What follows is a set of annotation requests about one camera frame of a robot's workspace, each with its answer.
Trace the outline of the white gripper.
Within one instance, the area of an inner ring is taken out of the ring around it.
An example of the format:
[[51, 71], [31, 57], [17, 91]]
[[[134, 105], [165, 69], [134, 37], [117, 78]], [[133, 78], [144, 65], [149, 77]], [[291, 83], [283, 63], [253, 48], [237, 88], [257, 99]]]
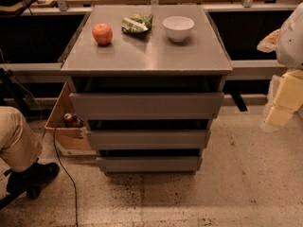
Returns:
[[[271, 32], [257, 45], [257, 50], [270, 53], [276, 50], [279, 29]], [[283, 128], [303, 106], [303, 71], [290, 69], [281, 77], [273, 75], [269, 84], [267, 104], [261, 128], [267, 132]]]

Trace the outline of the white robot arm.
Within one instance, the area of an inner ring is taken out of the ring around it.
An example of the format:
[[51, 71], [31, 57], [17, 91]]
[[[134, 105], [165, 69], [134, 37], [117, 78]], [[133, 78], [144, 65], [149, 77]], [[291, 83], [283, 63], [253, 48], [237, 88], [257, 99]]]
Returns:
[[287, 67], [282, 76], [273, 75], [261, 128], [278, 131], [303, 106], [303, 4], [300, 3], [281, 28], [266, 36], [258, 51], [276, 52], [279, 64]]

